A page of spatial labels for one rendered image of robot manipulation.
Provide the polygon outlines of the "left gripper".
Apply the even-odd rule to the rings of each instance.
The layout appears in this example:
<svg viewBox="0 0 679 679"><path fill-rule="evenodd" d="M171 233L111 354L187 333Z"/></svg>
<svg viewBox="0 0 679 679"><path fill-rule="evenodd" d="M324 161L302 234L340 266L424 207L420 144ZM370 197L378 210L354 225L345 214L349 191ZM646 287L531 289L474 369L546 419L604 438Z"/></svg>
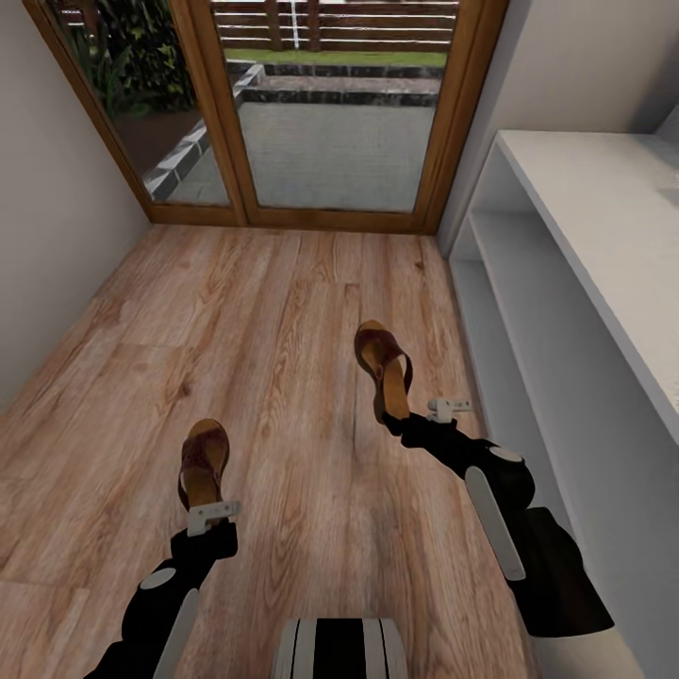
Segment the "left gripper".
<svg viewBox="0 0 679 679"><path fill-rule="evenodd" d="M172 538L173 558L185 550L199 551L206 557L207 569L210 571L216 559L236 555L238 551L236 524L226 521L211 528L213 529L207 530L203 536L191 538L187 536L186 530L174 535Z"/></svg>

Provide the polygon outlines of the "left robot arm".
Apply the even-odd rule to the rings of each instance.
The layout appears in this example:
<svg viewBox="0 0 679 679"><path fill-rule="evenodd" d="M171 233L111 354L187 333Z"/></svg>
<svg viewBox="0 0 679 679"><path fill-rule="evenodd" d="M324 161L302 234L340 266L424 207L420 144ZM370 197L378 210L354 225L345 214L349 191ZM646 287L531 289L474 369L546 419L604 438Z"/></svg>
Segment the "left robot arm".
<svg viewBox="0 0 679 679"><path fill-rule="evenodd" d="M122 640L109 645L96 670L83 679L173 679L196 620L199 589L216 559L238 551L237 528L226 521L242 501L194 506L188 529L172 538L173 558L139 583L124 615Z"/></svg>

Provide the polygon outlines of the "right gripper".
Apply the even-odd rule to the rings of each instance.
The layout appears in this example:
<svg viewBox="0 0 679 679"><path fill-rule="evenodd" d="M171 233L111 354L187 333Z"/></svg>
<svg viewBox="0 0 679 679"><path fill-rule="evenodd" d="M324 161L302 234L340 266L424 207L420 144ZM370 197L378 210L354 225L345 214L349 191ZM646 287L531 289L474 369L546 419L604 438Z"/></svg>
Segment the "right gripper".
<svg viewBox="0 0 679 679"><path fill-rule="evenodd" d="M412 416L397 420L387 412L382 412L382 420L394 437L402 437L401 444L406 448L424 448L436 459L442 461L442 448L452 436L461 434L456 430L457 420L451 424L428 421L426 417Z"/></svg>

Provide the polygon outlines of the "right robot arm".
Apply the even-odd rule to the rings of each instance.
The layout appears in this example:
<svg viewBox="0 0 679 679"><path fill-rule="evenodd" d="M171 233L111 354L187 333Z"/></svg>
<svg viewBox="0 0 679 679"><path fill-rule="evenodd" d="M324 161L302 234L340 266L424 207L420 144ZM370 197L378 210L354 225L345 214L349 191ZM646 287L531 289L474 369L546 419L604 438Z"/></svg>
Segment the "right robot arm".
<svg viewBox="0 0 679 679"><path fill-rule="evenodd" d="M270 228L280 224L258 224ZM302 225L321 230L320 225ZM383 230L385 234L407 229ZM544 679L646 679L583 568L574 539L546 506L528 508L535 483L525 459L456 430L468 397L437 397L427 417L382 420L406 448L424 448L465 480L530 635Z"/></svg>

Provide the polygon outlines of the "sandal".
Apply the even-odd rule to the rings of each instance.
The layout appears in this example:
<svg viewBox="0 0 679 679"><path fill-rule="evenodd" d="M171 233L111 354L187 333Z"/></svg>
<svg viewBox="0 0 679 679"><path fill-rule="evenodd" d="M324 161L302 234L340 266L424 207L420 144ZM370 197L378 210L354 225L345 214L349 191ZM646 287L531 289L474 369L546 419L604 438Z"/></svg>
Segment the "sandal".
<svg viewBox="0 0 679 679"><path fill-rule="evenodd" d="M204 418L193 426L183 443L178 482L178 495L188 512L194 506L223 502L221 481L229 456L229 437L219 422ZM225 519L209 522L217 526Z"/></svg>
<svg viewBox="0 0 679 679"><path fill-rule="evenodd" d="M359 367L375 383L373 411L377 422L385 425L382 412L397 420L412 417L406 400L413 378L412 362L391 332L378 320L367 320L356 332L354 352ZM400 354L406 356L405 375Z"/></svg>

